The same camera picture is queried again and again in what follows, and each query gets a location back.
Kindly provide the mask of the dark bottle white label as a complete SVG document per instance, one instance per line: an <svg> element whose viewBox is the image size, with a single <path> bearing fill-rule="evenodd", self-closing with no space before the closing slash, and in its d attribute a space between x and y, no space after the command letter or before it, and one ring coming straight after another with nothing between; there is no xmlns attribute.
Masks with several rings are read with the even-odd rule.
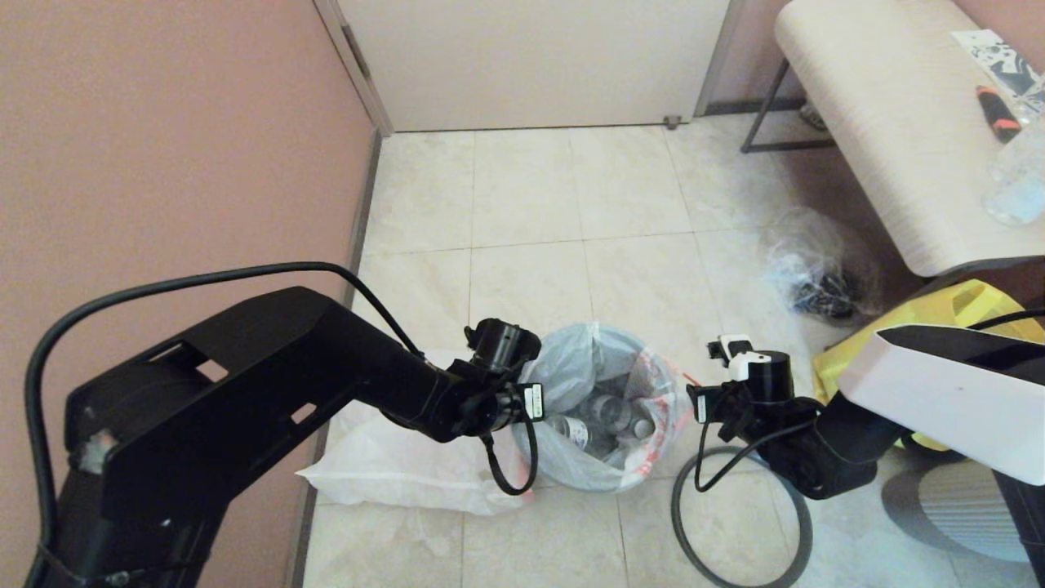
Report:
<svg viewBox="0 0 1045 588"><path fill-rule="evenodd" d="M545 417L545 424L582 452L590 452L596 447L596 434L581 418L552 414Z"/></svg>

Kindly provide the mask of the dark bottle white cap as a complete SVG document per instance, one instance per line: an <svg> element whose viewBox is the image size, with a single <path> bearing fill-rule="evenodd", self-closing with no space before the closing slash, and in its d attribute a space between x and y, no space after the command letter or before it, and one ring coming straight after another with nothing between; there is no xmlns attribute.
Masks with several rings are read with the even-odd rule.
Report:
<svg viewBox="0 0 1045 588"><path fill-rule="evenodd" d="M597 395L589 405L593 419L608 433L624 439L646 439L656 430L651 413L638 403Z"/></svg>

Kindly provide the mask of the clear bag with dark items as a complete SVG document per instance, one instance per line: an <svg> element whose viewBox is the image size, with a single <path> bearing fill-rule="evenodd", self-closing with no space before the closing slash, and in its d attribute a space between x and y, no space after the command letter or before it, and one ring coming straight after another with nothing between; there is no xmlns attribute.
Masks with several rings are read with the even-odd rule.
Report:
<svg viewBox="0 0 1045 588"><path fill-rule="evenodd" d="M866 242L843 224L792 207L758 241L764 278L791 311L847 325L883 312L883 276Z"/></svg>

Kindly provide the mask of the black white printed paper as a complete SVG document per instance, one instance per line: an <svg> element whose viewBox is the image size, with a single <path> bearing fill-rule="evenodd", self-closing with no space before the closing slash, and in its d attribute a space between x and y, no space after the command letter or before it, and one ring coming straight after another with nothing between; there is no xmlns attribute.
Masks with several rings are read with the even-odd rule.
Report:
<svg viewBox="0 0 1045 588"><path fill-rule="evenodd" d="M951 31L950 34L1011 97L1045 103L1045 77L1030 60L995 31L978 29Z"/></svg>

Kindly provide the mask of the black metal bench frame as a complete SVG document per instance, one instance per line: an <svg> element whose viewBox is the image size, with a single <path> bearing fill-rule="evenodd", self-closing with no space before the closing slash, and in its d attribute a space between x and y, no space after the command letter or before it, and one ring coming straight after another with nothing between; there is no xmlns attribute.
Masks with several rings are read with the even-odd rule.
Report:
<svg viewBox="0 0 1045 588"><path fill-rule="evenodd" d="M760 108L758 108L757 115L754 115L753 126L748 130L742 145L740 146L740 152L743 155L750 154L764 154L764 152L793 152L794 150L807 150L807 149L828 149L835 148L836 142L833 139L810 139L810 140L795 140L795 141L777 141L771 144L758 144L754 138L758 136L758 131L762 130L762 125L765 122L766 116L772 111L774 105L774 100L780 90L781 84L786 78L786 74L790 70L790 63L787 57L781 60L780 67L777 68L776 74L772 83L770 83L769 90L764 96Z"/></svg>

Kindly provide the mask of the yellow tote bag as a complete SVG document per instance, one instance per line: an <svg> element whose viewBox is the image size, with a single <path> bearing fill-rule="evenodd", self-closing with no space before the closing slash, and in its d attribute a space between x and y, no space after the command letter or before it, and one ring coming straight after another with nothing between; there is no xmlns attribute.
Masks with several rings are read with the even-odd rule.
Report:
<svg viewBox="0 0 1045 588"><path fill-rule="evenodd" d="M855 334L829 347L812 359L814 398L821 404L828 404L833 395L840 390L838 379L841 372L847 368L847 364L851 364L852 359L856 357L869 336L877 330L910 323L970 327L983 323L983 321L1021 311L1024 311L1024 306L1016 302L1008 293L997 289L992 284L982 282L980 279L969 279L935 292L919 296L911 301L905 301L880 317L874 317L870 323L859 328ZM988 327L986 332L1045 344L1045 328L1042 327L1037 317L994 325ZM896 446L899 447L901 444L904 444L912 452L924 450L929 457L933 458L956 458L956 461L963 458L955 457L956 451L950 450L935 439L918 432L911 433L909 438L901 439L900 442L896 443Z"/></svg>

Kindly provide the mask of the light wood-grain bench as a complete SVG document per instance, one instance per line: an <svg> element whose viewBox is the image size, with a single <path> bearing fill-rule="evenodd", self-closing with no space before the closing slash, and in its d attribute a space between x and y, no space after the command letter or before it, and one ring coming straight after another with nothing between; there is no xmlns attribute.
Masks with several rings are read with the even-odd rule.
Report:
<svg viewBox="0 0 1045 588"><path fill-rule="evenodd" d="M973 27L953 0L790 0L774 24L780 51L922 278L1045 256L1045 220L1012 227L982 206L1002 146L976 97L988 74L954 37Z"/></svg>

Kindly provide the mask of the black orange tool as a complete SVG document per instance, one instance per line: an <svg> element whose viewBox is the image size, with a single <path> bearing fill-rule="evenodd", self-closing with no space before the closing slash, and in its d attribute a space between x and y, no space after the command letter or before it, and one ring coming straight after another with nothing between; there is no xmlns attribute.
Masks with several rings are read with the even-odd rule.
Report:
<svg viewBox="0 0 1045 588"><path fill-rule="evenodd" d="M989 130L997 141L1008 144L1022 130L1021 122L1008 108L999 92L992 87L979 85L976 87L976 97L985 116Z"/></svg>

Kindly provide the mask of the white plastic bag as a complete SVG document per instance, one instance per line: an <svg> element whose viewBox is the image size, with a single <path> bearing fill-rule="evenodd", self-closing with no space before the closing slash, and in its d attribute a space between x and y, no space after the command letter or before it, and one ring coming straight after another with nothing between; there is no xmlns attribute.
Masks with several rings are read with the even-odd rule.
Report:
<svg viewBox="0 0 1045 588"><path fill-rule="evenodd" d="M536 498L534 490L520 496L500 490L481 439L437 443L361 401L336 413L322 457L297 474L336 505L369 502L497 516Z"/></svg>

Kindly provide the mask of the grey ribbed robot base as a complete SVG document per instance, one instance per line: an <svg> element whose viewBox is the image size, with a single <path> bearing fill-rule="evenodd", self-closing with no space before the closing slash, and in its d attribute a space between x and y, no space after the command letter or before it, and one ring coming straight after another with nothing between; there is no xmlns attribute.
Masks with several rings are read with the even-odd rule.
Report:
<svg viewBox="0 0 1045 588"><path fill-rule="evenodd" d="M919 542L938 550L1029 562L994 472L978 462L900 473L883 485L881 498L891 521Z"/></svg>

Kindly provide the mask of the clear plastic bottle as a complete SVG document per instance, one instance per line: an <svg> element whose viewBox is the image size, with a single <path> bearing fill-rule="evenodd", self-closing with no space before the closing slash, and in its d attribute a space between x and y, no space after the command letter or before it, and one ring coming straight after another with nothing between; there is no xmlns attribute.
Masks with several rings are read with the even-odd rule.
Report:
<svg viewBox="0 0 1045 588"><path fill-rule="evenodd" d="M1045 213L1045 116L1023 127L990 164L992 184L982 198L1000 224L1034 224Z"/></svg>

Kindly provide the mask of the used trash bag red print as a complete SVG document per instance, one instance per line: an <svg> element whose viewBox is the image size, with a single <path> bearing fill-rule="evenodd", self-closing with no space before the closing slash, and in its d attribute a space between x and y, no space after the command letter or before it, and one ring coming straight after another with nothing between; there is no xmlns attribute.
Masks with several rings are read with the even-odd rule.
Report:
<svg viewBox="0 0 1045 588"><path fill-rule="evenodd" d="M545 336L536 360L522 369L522 382L545 385L545 417L581 418L596 434L582 452L553 431L545 419L532 430L513 425L522 453L537 450L537 471L582 492L624 492L648 479L693 418L682 376L674 364L634 335L603 323L578 323ZM605 431L589 405L600 394L627 399L651 413L656 430L646 439Z"/></svg>

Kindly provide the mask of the dark wall baseboard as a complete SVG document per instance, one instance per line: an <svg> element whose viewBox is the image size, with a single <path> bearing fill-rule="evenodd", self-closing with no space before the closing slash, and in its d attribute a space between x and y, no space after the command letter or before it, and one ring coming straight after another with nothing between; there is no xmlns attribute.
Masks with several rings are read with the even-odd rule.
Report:
<svg viewBox="0 0 1045 588"><path fill-rule="evenodd" d="M349 271L359 269L362 260L363 243L365 243L368 219L371 210L374 190L376 190L376 178L378 167L380 167L380 152L382 148L384 135L380 131L374 131L371 139L371 149L368 157L368 167L365 182L363 182L362 196L354 220L352 220L351 239L349 241L349 257L347 267ZM330 424L321 425L311 439L311 450L307 466L322 458L326 451L327 440L330 434ZM318 507L318 490L311 487L310 483L304 483L303 499L298 517L297 540L292 544L291 550L291 577L285 581L284 588L304 588L304 577L306 572L307 558L309 557L309 544L311 530L314 530L314 514Z"/></svg>
<svg viewBox="0 0 1045 588"><path fill-rule="evenodd" d="M799 110L807 101L805 98L774 98L767 112L786 112ZM724 116L742 113L758 113L762 110L762 100L717 101L709 103L703 116Z"/></svg>

